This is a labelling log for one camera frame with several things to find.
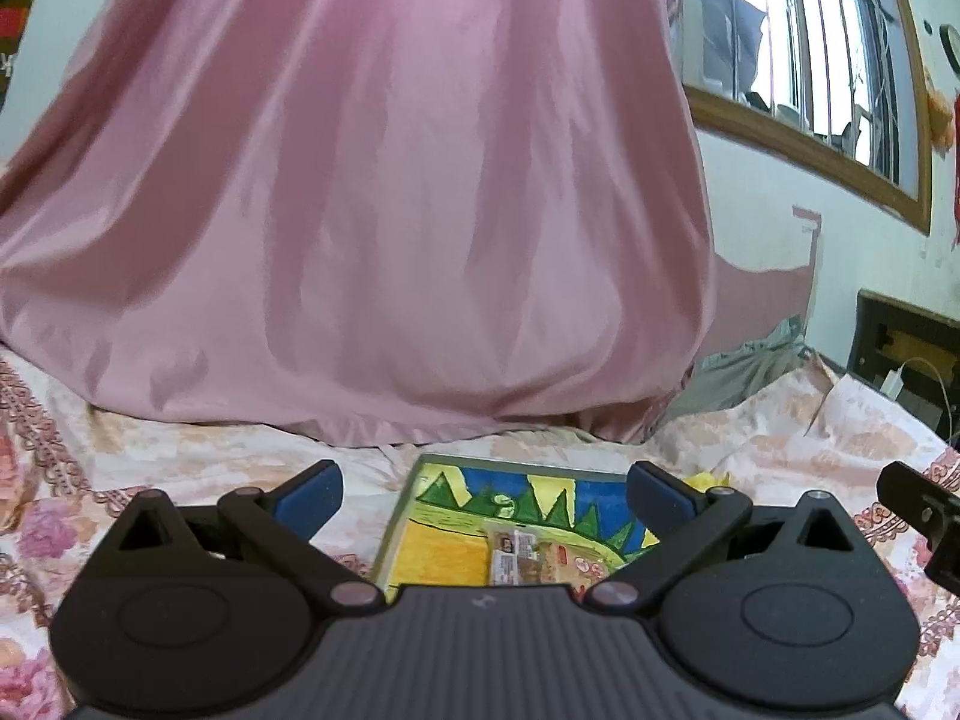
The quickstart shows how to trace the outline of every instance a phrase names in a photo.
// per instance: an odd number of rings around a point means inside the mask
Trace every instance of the gray cloth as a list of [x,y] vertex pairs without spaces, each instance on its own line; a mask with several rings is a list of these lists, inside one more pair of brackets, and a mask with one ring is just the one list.
[[784,319],[766,338],[705,358],[664,413],[664,423],[688,413],[731,409],[805,361],[803,322]]
[[746,95],[757,79],[757,63],[767,14],[746,0],[703,0],[704,77],[733,90],[733,55],[736,45],[736,94]]

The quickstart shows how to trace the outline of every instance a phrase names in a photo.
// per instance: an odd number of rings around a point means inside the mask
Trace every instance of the food package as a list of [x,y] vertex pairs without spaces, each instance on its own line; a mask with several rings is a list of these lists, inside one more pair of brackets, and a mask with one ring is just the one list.
[[586,547],[541,538],[536,528],[488,522],[490,584],[569,584],[580,599],[611,574],[611,567]]

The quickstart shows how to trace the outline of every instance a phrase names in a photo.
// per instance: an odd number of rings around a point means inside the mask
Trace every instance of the blue gripper pad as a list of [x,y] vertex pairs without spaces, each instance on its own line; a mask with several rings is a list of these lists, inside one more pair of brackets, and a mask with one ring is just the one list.
[[627,473],[627,505],[657,538],[690,522],[706,504],[702,493],[647,461],[633,464]]
[[337,464],[324,461],[321,469],[318,466],[271,493],[275,519],[304,541],[310,541],[344,501],[344,475]]

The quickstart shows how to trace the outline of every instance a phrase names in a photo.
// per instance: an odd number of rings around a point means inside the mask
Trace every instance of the cable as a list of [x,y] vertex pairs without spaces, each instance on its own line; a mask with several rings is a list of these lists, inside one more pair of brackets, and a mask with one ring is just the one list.
[[949,438],[947,439],[947,446],[952,446],[950,442],[952,442],[953,439],[955,439],[958,434],[953,432],[953,410],[952,410],[952,407],[950,406],[950,399],[947,397],[947,385],[944,384],[944,377],[940,375],[939,370],[937,370],[936,365],[933,365],[933,362],[930,362],[930,360],[926,360],[923,357],[911,357],[909,360],[904,362],[904,364],[898,368],[898,370],[896,371],[896,375],[902,378],[904,376],[904,368],[907,367],[907,364],[909,362],[922,362],[924,365],[927,365],[930,368],[930,370],[932,370],[936,374],[937,381],[940,382],[940,391],[942,391],[942,393],[944,394],[944,403],[947,404],[947,424],[949,424],[949,432],[947,433]]

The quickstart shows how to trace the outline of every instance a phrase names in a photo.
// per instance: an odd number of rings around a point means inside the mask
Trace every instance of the screw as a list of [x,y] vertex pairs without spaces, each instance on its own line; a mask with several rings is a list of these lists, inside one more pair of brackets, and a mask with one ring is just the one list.
[[625,581],[602,581],[590,591],[590,598],[602,607],[622,608],[634,604],[640,593]]
[[371,607],[380,598],[380,591],[366,581],[342,581],[332,591],[330,598],[342,607]]

